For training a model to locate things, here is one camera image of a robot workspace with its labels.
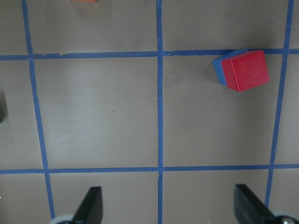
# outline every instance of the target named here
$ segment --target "red cube face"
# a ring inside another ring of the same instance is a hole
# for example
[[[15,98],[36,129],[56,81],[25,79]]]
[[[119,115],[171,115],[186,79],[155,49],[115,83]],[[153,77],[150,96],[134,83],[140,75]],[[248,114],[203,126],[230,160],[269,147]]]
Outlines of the red cube face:
[[[243,91],[269,82],[265,55],[262,50],[248,51],[221,62],[229,88]]]

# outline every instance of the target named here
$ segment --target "tile floor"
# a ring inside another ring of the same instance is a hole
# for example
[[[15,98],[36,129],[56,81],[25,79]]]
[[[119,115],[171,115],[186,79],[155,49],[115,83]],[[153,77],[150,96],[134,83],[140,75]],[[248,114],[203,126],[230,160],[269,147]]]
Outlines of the tile floor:
[[[299,217],[298,11],[0,0],[0,223],[47,224],[102,186],[103,224],[236,224],[235,183]],[[242,48],[271,81],[234,92],[211,62]]]

